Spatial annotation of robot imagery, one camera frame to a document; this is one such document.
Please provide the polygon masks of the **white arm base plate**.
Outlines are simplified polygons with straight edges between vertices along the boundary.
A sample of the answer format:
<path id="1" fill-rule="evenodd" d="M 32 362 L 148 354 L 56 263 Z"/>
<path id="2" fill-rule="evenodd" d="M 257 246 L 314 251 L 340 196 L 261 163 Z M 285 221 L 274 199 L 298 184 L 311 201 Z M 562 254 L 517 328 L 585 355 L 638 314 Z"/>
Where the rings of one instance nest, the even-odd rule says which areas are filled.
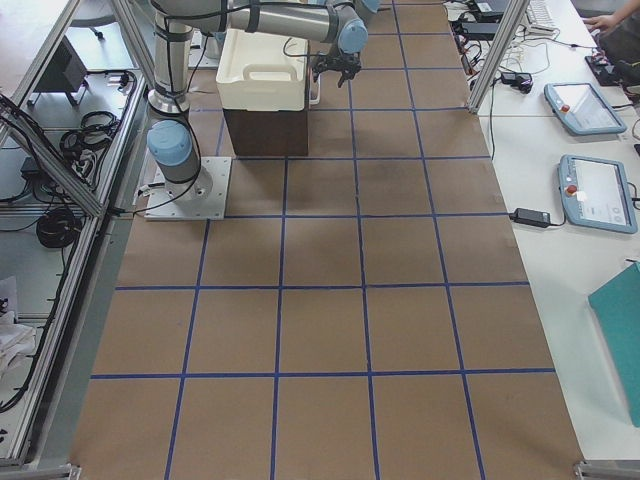
<path id="1" fill-rule="evenodd" d="M 160 186 L 149 190 L 142 214 L 148 220 L 223 219 L 231 165 L 231 157 L 203 157 L 200 174 L 193 186 L 189 182 L 182 185 L 167 183 L 160 167 L 156 166 L 152 183 L 160 183 Z"/>

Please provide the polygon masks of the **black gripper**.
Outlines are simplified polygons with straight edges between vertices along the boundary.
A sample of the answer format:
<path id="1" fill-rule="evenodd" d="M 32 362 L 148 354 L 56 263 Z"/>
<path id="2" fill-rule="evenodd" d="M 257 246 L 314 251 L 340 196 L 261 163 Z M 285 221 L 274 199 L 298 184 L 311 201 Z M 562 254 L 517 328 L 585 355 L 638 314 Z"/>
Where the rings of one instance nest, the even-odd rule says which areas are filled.
<path id="1" fill-rule="evenodd" d="M 321 75 L 326 71 L 336 71 L 340 73 L 337 87 L 342 88 L 346 82 L 352 80 L 361 70 L 361 61 L 358 54 L 338 53 L 318 53 L 311 64 L 312 82 L 316 89 L 321 87 Z"/>

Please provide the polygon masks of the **person hand at desk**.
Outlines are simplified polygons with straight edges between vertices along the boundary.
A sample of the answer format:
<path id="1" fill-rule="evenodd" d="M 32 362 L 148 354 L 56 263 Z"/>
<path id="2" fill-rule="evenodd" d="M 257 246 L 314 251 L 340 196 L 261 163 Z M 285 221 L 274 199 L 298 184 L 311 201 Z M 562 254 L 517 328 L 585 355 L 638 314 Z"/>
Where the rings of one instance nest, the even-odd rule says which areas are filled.
<path id="1" fill-rule="evenodd" d="M 620 19 L 616 14 L 599 15 L 595 17 L 584 18 L 583 23 L 588 30 L 606 31 L 614 28 L 620 23 Z"/>

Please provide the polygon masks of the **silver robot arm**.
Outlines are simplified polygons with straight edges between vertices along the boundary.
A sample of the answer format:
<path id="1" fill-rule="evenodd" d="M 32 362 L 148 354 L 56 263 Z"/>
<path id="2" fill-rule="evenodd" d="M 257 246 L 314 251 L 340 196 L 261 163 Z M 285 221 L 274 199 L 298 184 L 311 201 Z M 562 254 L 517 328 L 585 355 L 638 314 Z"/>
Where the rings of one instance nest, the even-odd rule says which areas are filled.
<path id="1" fill-rule="evenodd" d="M 377 1 L 153 1 L 154 87 L 148 96 L 158 127 L 147 147 L 165 181 L 191 186 L 201 170 L 197 140 L 189 127 L 188 60 L 193 30 L 213 35 L 229 29 L 297 37 L 329 44 L 312 63 L 314 75 L 341 74 L 339 84 L 361 70 L 367 26 Z"/>

